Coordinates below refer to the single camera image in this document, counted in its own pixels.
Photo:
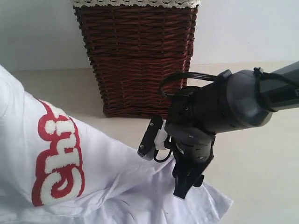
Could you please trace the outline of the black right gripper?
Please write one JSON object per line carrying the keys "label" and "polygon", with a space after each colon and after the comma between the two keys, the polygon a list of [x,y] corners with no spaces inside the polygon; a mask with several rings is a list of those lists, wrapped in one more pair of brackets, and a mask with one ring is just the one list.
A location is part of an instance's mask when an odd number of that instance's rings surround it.
{"label": "black right gripper", "polygon": [[185,199],[192,187],[203,183],[203,172],[214,157],[216,134],[235,130],[236,119],[221,85],[187,86],[163,95],[171,99],[165,130],[175,144],[173,195]]}

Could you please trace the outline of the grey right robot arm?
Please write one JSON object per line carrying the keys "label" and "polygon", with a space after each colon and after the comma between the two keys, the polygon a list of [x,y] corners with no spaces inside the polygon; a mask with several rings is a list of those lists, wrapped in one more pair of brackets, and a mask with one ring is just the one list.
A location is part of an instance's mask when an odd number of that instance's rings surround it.
{"label": "grey right robot arm", "polygon": [[176,72],[159,91],[171,100],[165,131],[176,161],[173,194],[185,199],[203,183],[217,134],[264,126],[273,113],[299,106],[299,64],[271,73],[260,67],[219,75]]}

